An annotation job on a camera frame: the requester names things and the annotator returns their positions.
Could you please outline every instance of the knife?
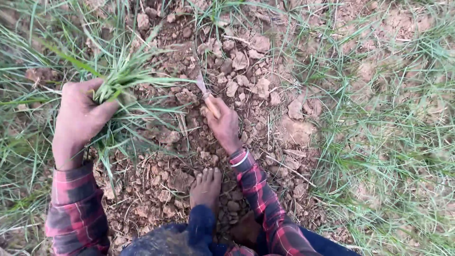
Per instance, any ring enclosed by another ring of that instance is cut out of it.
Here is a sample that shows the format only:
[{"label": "knife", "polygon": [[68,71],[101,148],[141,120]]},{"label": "knife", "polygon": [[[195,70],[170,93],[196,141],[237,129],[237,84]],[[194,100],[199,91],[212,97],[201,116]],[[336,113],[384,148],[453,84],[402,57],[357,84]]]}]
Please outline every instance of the knife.
[{"label": "knife", "polygon": [[202,99],[204,100],[207,108],[212,112],[216,119],[221,117],[221,113],[218,110],[217,106],[213,103],[215,97],[207,90],[204,83],[204,78],[202,77],[202,72],[199,70],[199,75],[196,79],[196,85],[202,92]]}]

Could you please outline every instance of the person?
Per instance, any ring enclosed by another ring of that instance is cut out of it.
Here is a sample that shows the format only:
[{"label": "person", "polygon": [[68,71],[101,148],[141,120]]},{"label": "person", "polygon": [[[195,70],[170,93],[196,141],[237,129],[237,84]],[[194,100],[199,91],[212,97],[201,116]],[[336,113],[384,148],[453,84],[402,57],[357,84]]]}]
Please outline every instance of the person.
[{"label": "person", "polygon": [[[96,185],[93,164],[84,161],[82,153],[118,110],[115,101],[97,106],[91,100],[102,82],[97,78],[63,86],[52,141],[56,168],[45,224],[56,255],[106,255],[110,246],[108,222],[101,205],[103,192]],[[267,184],[265,171],[239,140],[237,113],[219,98],[215,104],[221,117],[217,119],[208,112],[207,123],[230,155],[238,186],[253,211],[255,221],[247,223],[251,232],[244,236],[250,247],[216,244],[212,240],[222,174],[218,168],[211,168],[198,173],[190,187],[187,224],[169,224],[152,230],[135,238],[121,255],[357,255],[291,221]]]}]

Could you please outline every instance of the red plaid shirt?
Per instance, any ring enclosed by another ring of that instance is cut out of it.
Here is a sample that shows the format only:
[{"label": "red plaid shirt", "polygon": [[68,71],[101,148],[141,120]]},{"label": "red plaid shirt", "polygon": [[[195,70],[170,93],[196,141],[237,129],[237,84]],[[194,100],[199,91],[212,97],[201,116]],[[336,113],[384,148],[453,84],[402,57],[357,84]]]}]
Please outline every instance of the red plaid shirt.
[{"label": "red plaid shirt", "polygon": [[[231,164],[239,163],[245,155],[244,149],[234,153]],[[85,163],[74,170],[54,171],[46,234],[54,239],[56,255],[79,255],[90,247],[90,250],[107,254],[110,243],[107,218],[101,205],[103,191],[96,185],[92,168],[91,163]],[[263,219],[269,252],[276,255],[320,255],[286,215],[276,193],[267,184],[266,173],[251,154],[233,170],[255,217]],[[257,254],[244,246],[235,246],[225,255]]]}]

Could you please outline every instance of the ground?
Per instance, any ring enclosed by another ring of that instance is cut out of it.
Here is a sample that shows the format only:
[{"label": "ground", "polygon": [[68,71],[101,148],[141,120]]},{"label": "ground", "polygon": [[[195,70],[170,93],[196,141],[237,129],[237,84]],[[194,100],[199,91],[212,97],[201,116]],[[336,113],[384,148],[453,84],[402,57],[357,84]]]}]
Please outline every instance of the ground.
[{"label": "ground", "polygon": [[190,82],[199,71],[237,111],[241,141],[295,222],[365,255],[455,253],[451,1],[42,2],[0,6],[15,24],[0,27],[8,60],[0,66],[7,85],[0,85],[7,220],[0,248],[49,252],[42,231],[61,84],[91,78],[85,64],[109,74],[120,52],[144,46],[164,51],[145,68],[176,80],[132,87],[138,104],[154,112],[132,111],[135,126],[119,120],[130,125],[135,146],[153,148],[89,152],[104,190],[110,255],[157,226],[186,222],[189,186],[204,168],[223,173],[215,240],[232,243],[231,229],[248,212]]}]

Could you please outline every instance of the bracelet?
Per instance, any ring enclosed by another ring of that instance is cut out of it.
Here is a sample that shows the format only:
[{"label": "bracelet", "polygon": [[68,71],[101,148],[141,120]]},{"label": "bracelet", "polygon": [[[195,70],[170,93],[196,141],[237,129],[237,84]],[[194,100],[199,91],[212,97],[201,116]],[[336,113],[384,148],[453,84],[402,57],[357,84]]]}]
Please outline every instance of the bracelet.
[{"label": "bracelet", "polygon": [[240,162],[231,165],[231,167],[237,167],[237,166],[241,165],[243,162],[245,162],[245,160],[247,159],[249,153],[250,153],[250,150],[247,148],[247,153],[245,154],[243,159]]}]

